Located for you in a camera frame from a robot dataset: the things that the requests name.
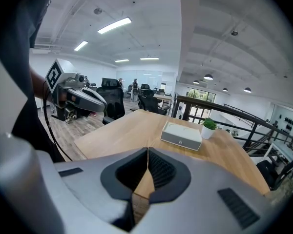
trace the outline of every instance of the black cable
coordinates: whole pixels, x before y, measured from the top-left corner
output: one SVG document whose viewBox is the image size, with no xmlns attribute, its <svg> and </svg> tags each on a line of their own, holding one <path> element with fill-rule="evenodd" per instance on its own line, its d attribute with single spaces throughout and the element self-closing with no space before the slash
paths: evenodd
<svg viewBox="0 0 293 234">
<path fill-rule="evenodd" d="M 44 92 L 44 84 L 46 83 L 46 81 L 44 81 L 43 85 L 42 85 L 42 95 L 43 95 L 43 92 Z M 49 119 L 48 119 L 48 115 L 47 115 L 47 98 L 50 94 L 50 91 L 48 92 L 48 90 L 45 92 L 44 96 L 43 96 L 43 113 L 44 113 L 44 119 L 45 119 L 45 122 L 47 124 L 47 127 L 49 129 L 49 132 L 50 132 L 50 135 L 54 141 L 54 144 L 55 144 L 55 147 L 57 148 L 57 146 L 60 148 L 60 150 L 65 154 L 65 156 L 70 160 L 70 161 L 73 161 L 67 154 L 66 152 L 64 152 L 64 150 L 62 149 L 62 147 L 59 145 L 59 143 L 57 142 L 57 140 L 55 139 L 54 137 L 54 134 L 53 134 L 53 131 L 51 129 L 51 125 L 50 125 L 50 122 L 49 122 Z"/>
</svg>

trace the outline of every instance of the white pot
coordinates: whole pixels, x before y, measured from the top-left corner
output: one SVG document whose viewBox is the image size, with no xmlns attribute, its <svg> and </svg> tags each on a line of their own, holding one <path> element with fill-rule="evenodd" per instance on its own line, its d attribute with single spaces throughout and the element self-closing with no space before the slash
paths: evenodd
<svg viewBox="0 0 293 234">
<path fill-rule="evenodd" d="M 215 130 L 208 129 L 207 127 L 203 126 L 201 136 L 204 139 L 209 139 L 213 135 L 214 132 Z"/>
</svg>

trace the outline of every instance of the white box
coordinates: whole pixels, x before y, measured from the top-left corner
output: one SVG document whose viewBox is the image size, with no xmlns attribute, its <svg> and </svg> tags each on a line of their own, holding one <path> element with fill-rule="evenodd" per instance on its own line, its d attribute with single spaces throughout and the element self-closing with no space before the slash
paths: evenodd
<svg viewBox="0 0 293 234">
<path fill-rule="evenodd" d="M 166 122 L 161 140 L 198 151 L 202 143 L 201 133 L 198 129 L 185 127 L 172 122 Z"/>
</svg>

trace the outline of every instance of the white ceiling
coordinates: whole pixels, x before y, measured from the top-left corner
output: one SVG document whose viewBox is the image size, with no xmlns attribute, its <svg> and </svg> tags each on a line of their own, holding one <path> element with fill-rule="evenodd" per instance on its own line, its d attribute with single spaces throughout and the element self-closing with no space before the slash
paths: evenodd
<svg viewBox="0 0 293 234">
<path fill-rule="evenodd" d="M 103 12 L 95 15 L 95 8 Z M 132 23 L 97 32 L 125 17 Z M 73 51 L 83 40 L 89 44 Z M 293 32 L 271 0 L 52 0 L 36 48 L 137 69 L 140 57 L 159 57 L 158 64 L 179 68 L 180 82 L 209 73 L 210 88 L 231 94 L 248 86 L 277 100 L 277 90 L 293 90 Z"/>
<path fill-rule="evenodd" d="M 100 15 L 94 9 L 101 8 Z M 132 23 L 105 34 L 101 28 L 129 17 Z M 159 57 L 176 64 L 181 39 L 180 0 L 52 0 L 36 40 L 36 48 L 78 55 L 116 65 L 116 59 Z M 78 52 L 74 48 L 89 42 Z"/>
<path fill-rule="evenodd" d="M 213 86 L 234 93 L 245 84 L 293 83 L 292 29 L 271 0 L 200 0 L 196 18 L 180 81 L 210 73 Z"/>
</svg>

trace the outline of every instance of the black shirt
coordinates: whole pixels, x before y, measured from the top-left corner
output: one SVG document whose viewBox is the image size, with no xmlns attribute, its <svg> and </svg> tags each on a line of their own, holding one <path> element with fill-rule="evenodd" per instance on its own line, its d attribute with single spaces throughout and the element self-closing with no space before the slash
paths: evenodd
<svg viewBox="0 0 293 234">
<path fill-rule="evenodd" d="M 0 60 L 28 98 L 12 134 L 27 140 L 36 150 L 48 152 L 53 162 L 60 162 L 64 159 L 38 118 L 29 66 L 29 48 L 34 47 L 49 4 L 50 0 L 19 0 L 9 11 L 0 29 Z"/>
</svg>

